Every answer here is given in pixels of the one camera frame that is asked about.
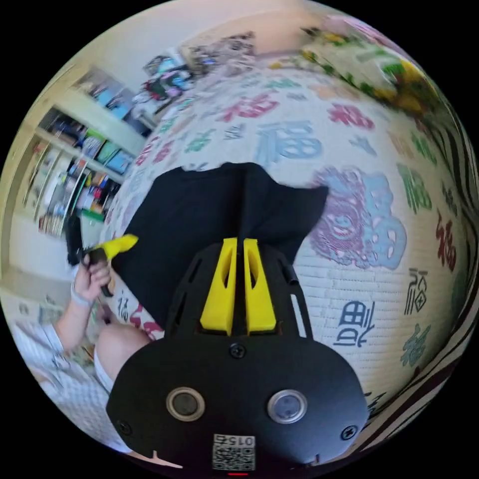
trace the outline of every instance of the patterned blanket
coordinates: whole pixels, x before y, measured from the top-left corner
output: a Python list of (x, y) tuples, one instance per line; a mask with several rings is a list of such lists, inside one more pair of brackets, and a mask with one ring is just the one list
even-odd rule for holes
[[(328, 184), (294, 267), (315, 339), (349, 361), (377, 413), (443, 346), (465, 291), (463, 219), (441, 152), (420, 121), (320, 72), (256, 68), (195, 94), (152, 134), (101, 239), (122, 235), (154, 179), (179, 166), (253, 161), (279, 183)], [(109, 304), (163, 336), (118, 277)]]

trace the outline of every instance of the qr code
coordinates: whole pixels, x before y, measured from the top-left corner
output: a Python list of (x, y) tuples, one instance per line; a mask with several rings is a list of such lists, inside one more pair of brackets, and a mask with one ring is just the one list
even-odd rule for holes
[(254, 471), (255, 441), (253, 436), (215, 434), (213, 469), (221, 471)]

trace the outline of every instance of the hand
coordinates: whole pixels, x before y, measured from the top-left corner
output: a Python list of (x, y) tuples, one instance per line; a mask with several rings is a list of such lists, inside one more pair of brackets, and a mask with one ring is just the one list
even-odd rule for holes
[[(85, 263), (90, 263), (88, 255), (85, 257)], [(88, 267), (80, 263), (73, 287), (81, 297), (94, 301), (100, 295), (102, 286), (106, 286), (110, 281), (108, 263), (102, 261)]]

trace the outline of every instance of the black cloth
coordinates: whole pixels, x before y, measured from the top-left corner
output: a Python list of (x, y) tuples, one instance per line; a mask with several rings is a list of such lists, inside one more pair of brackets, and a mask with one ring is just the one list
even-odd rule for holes
[(253, 163), (204, 172), (176, 168), (159, 176), (126, 234), (137, 236), (112, 261), (139, 303), (165, 327), (173, 294), (196, 253), (224, 238), (257, 239), (290, 263), (321, 218), (327, 187), (276, 183)]

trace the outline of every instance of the person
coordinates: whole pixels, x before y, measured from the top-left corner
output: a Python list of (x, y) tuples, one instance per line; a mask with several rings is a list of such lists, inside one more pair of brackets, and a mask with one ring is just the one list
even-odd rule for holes
[(70, 302), (54, 324), (17, 321), (11, 326), (15, 344), (34, 378), (59, 410), (80, 430), (102, 444), (137, 459), (181, 467), (156, 456), (147, 458), (129, 449), (113, 427), (106, 404), (114, 380), (126, 360), (151, 340), (132, 326), (112, 322), (100, 332), (94, 367), (82, 368), (67, 355), (79, 347), (101, 287), (111, 280), (101, 262), (80, 265), (71, 286)]

